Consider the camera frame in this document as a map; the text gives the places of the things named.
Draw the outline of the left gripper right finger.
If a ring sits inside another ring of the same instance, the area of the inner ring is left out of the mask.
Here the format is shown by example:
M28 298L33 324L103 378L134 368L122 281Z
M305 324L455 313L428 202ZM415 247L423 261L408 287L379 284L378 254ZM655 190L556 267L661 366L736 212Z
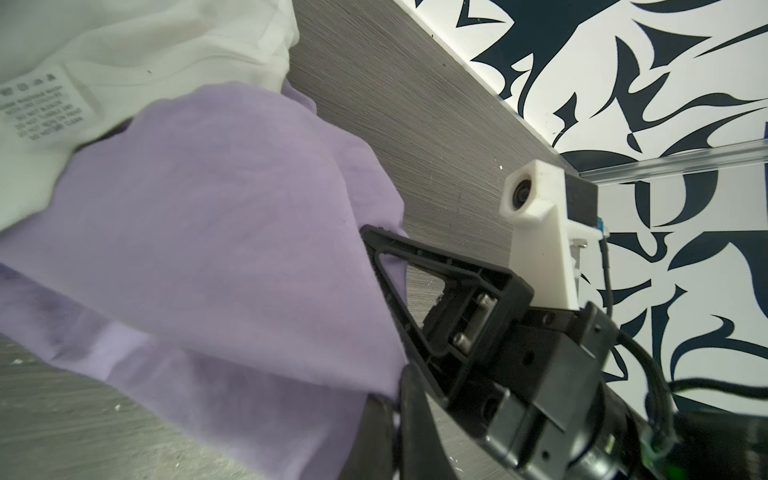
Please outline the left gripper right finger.
M422 376L407 365L400 380L400 478L457 480L441 443Z

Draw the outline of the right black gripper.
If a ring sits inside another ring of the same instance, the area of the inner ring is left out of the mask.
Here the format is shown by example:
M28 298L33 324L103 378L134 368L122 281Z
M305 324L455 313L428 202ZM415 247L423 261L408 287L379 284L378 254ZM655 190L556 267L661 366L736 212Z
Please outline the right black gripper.
M602 377L618 329L599 307L527 312L534 290L507 268L371 225L360 235L428 392L495 461L519 479L632 477L636 426ZM443 282L422 323L383 257Z

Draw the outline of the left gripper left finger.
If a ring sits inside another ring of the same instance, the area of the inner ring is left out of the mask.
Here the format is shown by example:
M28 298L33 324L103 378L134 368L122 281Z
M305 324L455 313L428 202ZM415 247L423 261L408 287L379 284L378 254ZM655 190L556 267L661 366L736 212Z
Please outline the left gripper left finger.
M384 397L369 395L339 480L393 479L397 471L396 412Z

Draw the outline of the purple cloth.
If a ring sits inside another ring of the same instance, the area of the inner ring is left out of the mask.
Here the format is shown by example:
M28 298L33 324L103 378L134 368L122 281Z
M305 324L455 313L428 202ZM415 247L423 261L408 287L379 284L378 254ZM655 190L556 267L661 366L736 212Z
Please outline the purple cloth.
M269 479L335 479L403 347L360 230L404 204L290 86L206 86L77 151L1 236L1 331Z

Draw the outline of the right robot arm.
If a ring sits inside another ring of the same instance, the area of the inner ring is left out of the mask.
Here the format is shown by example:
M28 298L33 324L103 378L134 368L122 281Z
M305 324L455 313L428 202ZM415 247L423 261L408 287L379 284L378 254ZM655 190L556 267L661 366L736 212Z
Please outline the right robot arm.
M522 479L766 477L765 418L673 405L683 390L762 400L765 388L669 382L594 304L537 307L510 270L373 226L361 237L409 360L401 478L456 475L431 403Z

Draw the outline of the white cloth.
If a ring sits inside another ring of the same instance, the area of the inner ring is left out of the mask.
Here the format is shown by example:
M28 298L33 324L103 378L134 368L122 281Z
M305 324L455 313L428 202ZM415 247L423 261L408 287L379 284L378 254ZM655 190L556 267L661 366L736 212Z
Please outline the white cloth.
M279 91L289 1L5 1L1 225L46 209L76 149L147 105L242 82Z

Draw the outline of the aluminium cage frame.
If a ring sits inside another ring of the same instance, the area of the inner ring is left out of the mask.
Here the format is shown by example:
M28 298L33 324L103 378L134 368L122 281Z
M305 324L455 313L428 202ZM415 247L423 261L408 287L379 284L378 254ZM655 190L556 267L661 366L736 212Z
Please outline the aluminium cage frame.
M767 162L767 140L682 152L668 157L598 168L580 173L592 183L613 184L695 174Z

